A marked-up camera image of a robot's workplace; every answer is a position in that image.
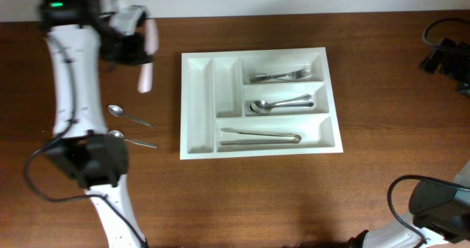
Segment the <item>small steel teaspoon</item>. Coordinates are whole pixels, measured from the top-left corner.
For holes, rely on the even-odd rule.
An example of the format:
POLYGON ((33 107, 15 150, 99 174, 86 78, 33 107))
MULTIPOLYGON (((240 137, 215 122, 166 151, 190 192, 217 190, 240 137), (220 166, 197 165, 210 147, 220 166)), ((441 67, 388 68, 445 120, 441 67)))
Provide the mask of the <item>small steel teaspoon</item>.
POLYGON ((137 140, 137 139, 128 139, 128 138, 125 138, 124 134, 120 131, 110 131, 108 133, 109 136, 112 136, 112 137, 115 137, 115 138, 118 138, 118 139, 122 139, 124 141, 127 141, 127 142, 130 142, 132 144, 135 144, 135 145, 140 145, 140 146, 144 146, 144 147, 150 147, 150 148, 154 148, 154 149, 157 149, 158 146, 157 145, 154 145, 154 144, 151 144, 151 143, 148 143, 148 142, 143 142, 143 141, 140 141, 140 140, 137 140))
POLYGON ((110 104, 110 105, 107 106, 107 109, 108 109, 108 112, 110 114, 112 114, 113 116, 115 116, 115 117, 126 117, 126 118, 129 118, 130 120, 132 120, 136 123, 146 125, 148 127, 152 127, 152 125, 149 122, 138 119, 134 116, 131 116, 130 114, 125 113, 124 110, 120 106, 110 104))

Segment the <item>steel fork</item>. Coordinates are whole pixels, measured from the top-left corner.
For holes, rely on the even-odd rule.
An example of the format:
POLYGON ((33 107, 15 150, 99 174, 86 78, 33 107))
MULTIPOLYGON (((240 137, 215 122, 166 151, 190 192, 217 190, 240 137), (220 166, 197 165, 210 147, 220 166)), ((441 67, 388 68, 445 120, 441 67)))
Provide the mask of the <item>steel fork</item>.
POLYGON ((287 73, 282 73, 282 74, 275 74, 275 75, 270 75, 267 73, 259 73, 255 74, 249 77, 249 82, 251 84, 259 83, 262 81, 269 81, 269 80, 284 80, 288 76, 287 73))
POLYGON ((292 72, 289 72, 287 74, 288 74, 288 76, 284 80, 281 80, 281 81, 296 81, 298 79, 302 79, 306 76, 311 75, 312 74, 312 69, 311 68, 301 68, 299 70, 292 71, 292 72))

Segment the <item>steel tablespoon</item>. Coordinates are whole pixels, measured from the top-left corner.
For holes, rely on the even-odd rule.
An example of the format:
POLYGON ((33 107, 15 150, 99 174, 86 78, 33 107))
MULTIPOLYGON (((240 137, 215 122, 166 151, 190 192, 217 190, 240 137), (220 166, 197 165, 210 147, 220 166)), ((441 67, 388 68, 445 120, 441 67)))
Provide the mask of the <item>steel tablespoon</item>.
POLYGON ((289 107, 313 107, 313 102, 299 102, 299 103, 268 103, 266 101, 254 101, 250 105, 250 109, 257 114, 269 114, 273 109, 289 108, 289 107))
POLYGON ((268 103, 299 103, 299 102, 313 102, 313 99, 312 99, 312 96, 310 94, 305 94, 305 95, 301 95, 299 97, 296 97, 296 98, 292 98, 292 99, 288 99, 288 100, 283 100, 283 101, 276 101, 276 102, 268 102, 268 103))

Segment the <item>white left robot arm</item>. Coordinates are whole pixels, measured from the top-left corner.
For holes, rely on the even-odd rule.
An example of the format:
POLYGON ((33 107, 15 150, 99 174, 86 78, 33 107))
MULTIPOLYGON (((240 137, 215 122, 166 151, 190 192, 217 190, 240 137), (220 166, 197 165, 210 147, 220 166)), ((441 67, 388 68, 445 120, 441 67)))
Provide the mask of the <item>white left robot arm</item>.
POLYGON ((39 13, 56 95, 53 137, 41 152, 92 202, 110 247, 146 247, 127 189, 126 144, 105 123, 98 63, 139 66, 138 90, 150 91, 155 21, 146 7, 122 0, 41 0, 39 13))

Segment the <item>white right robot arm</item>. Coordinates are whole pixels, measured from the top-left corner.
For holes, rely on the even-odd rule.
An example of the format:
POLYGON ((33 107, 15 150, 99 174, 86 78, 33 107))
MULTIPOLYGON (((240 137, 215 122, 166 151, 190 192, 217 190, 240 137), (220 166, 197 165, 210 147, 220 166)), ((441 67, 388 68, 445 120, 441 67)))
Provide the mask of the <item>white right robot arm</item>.
MULTIPOLYGON (((456 91, 469 97, 469 44, 440 40, 422 61, 420 68, 428 73, 437 69, 456 80, 456 91)), ((469 240, 469 163, 452 182, 422 175, 403 175, 387 191, 387 204, 394 221, 378 230, 365 230, 350 238, 346 247, 432 247, 469 240), (402 216, 396 212, 392 194, 405 180, 417 180, 402 216)))

